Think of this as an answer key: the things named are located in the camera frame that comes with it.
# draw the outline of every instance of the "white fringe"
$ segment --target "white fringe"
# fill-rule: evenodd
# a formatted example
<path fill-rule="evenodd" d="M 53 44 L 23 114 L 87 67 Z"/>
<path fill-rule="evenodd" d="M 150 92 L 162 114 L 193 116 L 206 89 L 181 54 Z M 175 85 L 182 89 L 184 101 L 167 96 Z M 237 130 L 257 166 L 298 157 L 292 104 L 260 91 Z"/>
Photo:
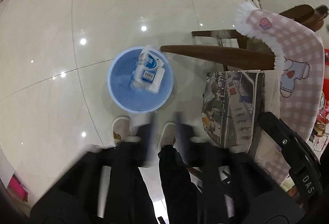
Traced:
<path fill-rule="evenodd" d="M 250 25 L 248 25 L 247 19 L 251 12 L 258 10 L 251 3 L 245 2 L 239 6 L 237 13 L 235 14 L 235 28 L 236 30 L 244 36 L 249 38 L 255 37 L 266 43 L 271 51 L 274 53 L 274 70 L 278 71 L 278 78 L 280 79 L 283 73 L 283 67 L 285 62 L 285 56 L 281 45 L 276 41 L 274 37 L 263 34 L 257 30 L 254 30 Z"/>

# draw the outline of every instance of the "white sneaker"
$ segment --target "white sneaker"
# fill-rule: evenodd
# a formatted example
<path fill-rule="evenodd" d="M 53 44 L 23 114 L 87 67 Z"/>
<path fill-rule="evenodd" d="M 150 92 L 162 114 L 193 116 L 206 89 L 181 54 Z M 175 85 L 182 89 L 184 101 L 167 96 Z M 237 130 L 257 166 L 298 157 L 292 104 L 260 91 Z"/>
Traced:
<path fill-rule="evenodd" d="M 130 118 L 127 116 L 119 116 L 112 123 L 112 131 L 114 143 L 118 145 L 125 140 L 124 137 L 131 136 L 130 132 Z"/>
<path fill-rule="evenodd" d="M 161 151 L 161 148 L 163 146 L 175 144 L 176 142 L 175 135 L 177 132 L 176 129 L 177 129 L 177 125 L 172 121 L 166 122 L 164 124 L 159 138 L 159 143 L 157 146 L 157 150 L 159 152 Z"/>

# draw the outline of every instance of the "pink checkered cloth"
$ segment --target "pink checkered cloth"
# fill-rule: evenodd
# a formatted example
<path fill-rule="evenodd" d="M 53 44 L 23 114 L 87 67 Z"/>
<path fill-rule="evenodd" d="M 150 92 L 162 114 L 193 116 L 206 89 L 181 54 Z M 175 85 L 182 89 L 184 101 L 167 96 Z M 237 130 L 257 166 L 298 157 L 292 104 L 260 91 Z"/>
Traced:
<path fill-rule="evenodd" d="M 236 30 L 266 43 L 275 54 L 274 69 L 280 80 L 280 118 L 305 141 L 310 137 L 319 110 L 324 73 L 322 39 L 309 28 L 284 16 L 240 5 Z M 281 184 L 290 169 L 276 151 L 265 169 Z"/>

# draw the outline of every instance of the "white tile floor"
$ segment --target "white tile floor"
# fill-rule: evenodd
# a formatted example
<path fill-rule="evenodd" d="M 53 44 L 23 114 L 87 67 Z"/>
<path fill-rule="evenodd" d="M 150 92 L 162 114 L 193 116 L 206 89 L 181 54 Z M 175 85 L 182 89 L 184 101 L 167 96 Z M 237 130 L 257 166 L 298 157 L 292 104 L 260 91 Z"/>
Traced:
<path fill-rule="evenodd" d="M 190 32 L 232 28 L 234 12 L 244 1 L 4 0 L 0 145 L 31 194 L 30 203 L 87 145 L 113 144 L 111 123 L 126 115 L 110 98 L 106 84 L 107 70 L 118 53 L 147 44 L 214 43 L 193 38 Z M 201 132 L 205 73 L 221 67 L 167 56 L 175 81 L 171 97 L 158 110 L 159 132 L 177 110 L 185 111 L 186 122 Z M 152 156 L 153 166 L 141 171 L 157 201 L 163 194 L 155 150 Z"/>

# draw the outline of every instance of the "plastic bucket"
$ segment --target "plastic bucket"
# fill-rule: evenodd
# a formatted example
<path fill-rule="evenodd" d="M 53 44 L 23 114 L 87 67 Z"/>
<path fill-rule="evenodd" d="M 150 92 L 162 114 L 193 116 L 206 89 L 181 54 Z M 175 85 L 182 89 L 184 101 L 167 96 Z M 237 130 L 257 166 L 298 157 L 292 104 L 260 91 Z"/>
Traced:
<path fill-rule="evenodd" d="M 143 48 L 133 47 L 120 53 L 111 63 L 107 74 L 107 87 L 113 101 L 122 109 L 135 114 L 148 113 L 160 108 L 169 98 L 174 84 L 174 76 L 167 58 L 159 51 L 151 49 L 151 52 L 164 62 L 165 72 L 159 92 L 153 94 L 130 87 L 130 78 Z"/>

